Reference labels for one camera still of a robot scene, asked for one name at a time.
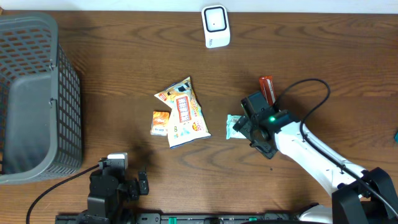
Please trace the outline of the small orange snack packet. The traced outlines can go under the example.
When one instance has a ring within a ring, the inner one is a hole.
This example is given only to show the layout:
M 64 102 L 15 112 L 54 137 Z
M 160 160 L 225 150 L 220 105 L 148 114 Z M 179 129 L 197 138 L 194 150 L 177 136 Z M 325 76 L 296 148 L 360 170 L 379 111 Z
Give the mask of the small orange snack packet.
M 154 136 L 166 136 L 170 113 L 165 111 L 154 111 L 150 134 Z

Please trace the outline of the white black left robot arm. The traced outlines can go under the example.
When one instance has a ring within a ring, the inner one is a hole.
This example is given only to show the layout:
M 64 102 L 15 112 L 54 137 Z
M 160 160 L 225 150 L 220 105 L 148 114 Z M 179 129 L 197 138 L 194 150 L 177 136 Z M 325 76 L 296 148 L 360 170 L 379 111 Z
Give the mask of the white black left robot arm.
M 146 167 L 138 172 L 138 177 L 127 180 L 125 159 L 102 159 L 99 170 L 90 175 L 90 193 L 87 210 L 81 212 L 77 224 L 131 224 L 135 215 L 124 208 L 124 203 L 149 194 Z

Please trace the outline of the red orange chocolate bar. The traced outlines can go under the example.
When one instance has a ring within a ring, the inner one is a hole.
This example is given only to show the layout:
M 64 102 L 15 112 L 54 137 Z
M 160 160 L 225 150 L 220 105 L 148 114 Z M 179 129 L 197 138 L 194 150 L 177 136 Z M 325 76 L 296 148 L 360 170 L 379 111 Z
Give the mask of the red orange chocolate bar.
M 261 87 L 261 92 L 264 95 L 269 106 L 273 106 L 276 101 L 276 95 L 274 92 L 273 86 L 273 77 L 272 76 L 263 76 L 259 77 L 259 84 Z

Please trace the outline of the yellow white chips bag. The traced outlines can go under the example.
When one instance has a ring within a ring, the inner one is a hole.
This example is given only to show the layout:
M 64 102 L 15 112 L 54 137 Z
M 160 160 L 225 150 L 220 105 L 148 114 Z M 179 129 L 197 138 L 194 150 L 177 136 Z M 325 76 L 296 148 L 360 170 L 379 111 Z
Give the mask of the yellow white chips bag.
M 190 77 L 170 85 L 154 96 L 171 109 L 167 125 L 170 148 L 211 136 Z

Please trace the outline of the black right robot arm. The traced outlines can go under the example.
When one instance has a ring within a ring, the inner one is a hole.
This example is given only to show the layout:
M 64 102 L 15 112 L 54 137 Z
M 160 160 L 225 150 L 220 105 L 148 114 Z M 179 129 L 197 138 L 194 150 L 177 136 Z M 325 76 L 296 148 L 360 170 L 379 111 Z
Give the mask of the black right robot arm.
M 397 223 L 397 194 L 381 168 L 345 159 L 287 110 L 276 111 L 261 92 L 241 100 L 244 115 L 234 125 L 265 158 L 277 152 L 307 171 L 332 199 L 330 208 L 311 205 L 292 215 L 295 223 Z

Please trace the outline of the pale green wipes pack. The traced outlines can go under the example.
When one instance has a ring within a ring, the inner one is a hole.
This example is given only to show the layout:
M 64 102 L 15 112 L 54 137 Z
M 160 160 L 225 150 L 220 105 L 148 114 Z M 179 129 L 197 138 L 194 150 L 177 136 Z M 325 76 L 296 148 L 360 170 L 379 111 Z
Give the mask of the pale green wipes pack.
M 231 115 L 227 116 L 226 121 L 226 139 L 245 139 L 246 137 L 240 133 L 239 131 L 235 131 L 233 126 L 238 122 L 240 115 Z

